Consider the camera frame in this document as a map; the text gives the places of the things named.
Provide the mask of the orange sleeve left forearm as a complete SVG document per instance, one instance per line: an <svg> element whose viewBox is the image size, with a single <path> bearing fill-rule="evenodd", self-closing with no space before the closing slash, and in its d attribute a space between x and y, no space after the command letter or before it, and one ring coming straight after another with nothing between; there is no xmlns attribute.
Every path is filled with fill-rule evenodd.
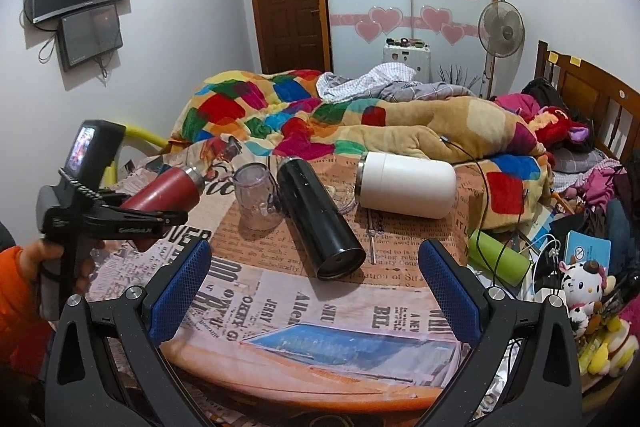
<svg viewBox="0 0 640 427"><path fill-rule="evenodd" d="M21 246L1 253L1 368L25 381L40 373L52 329L40 317L37 282L26 282L18 269Z"/></svg>

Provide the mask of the left hand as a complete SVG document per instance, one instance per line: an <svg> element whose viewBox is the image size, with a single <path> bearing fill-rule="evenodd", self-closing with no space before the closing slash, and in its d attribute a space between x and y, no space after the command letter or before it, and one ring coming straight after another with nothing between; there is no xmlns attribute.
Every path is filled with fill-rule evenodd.
<svg viewBox="0 0 640 427"><path fill-rule="evenodd" d="M37 239L34 243L23 247L22 251L16 257L21 276L26 282L35 284L37 282L40 265L45 261L60 259L62 254L62 246L47 242L44 239ZM84 295L88 291L90 287L90 277L95 267L96 264L92 257L89 257L81 263L76 279L76 293Z"/></svg>

